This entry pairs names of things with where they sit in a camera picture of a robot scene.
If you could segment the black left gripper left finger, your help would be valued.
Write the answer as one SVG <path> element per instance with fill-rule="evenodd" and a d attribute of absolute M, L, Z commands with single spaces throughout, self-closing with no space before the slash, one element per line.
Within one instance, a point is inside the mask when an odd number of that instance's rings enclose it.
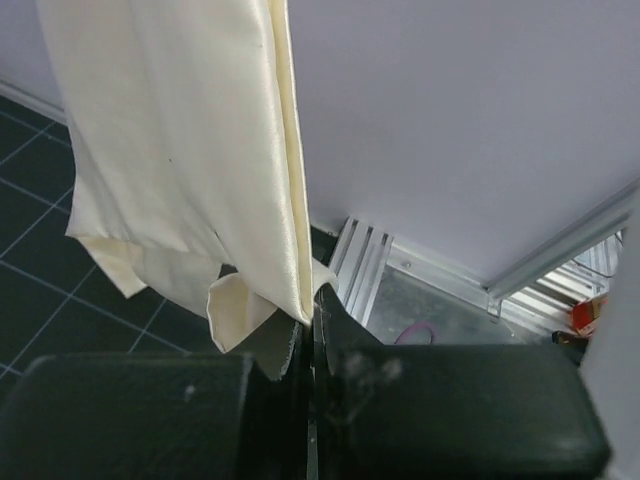
<path fill-rule="evenodd" d="M 283 379 L 241 355 L 47 355 L 1 408 L 5 479 L 301 479 Z"/>

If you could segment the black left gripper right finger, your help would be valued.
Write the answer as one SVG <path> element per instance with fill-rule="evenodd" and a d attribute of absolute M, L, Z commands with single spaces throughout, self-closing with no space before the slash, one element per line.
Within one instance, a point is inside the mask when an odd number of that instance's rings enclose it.
<path fill-rule="evenodd" d="M 610 460 L 556 345 L 386 345 L 328 285 L 312 338 L 323 479 L 595 479 Z"/>

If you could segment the cream pillowcase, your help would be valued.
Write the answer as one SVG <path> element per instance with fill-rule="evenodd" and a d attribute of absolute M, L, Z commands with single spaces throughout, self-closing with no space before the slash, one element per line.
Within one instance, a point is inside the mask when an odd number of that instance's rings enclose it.
<path fill-rule="evenodd" d="M 41 1 L 76 177 L 67 227 L 126 297 L 286 375 L 315 296 L 288 5 Z"/>

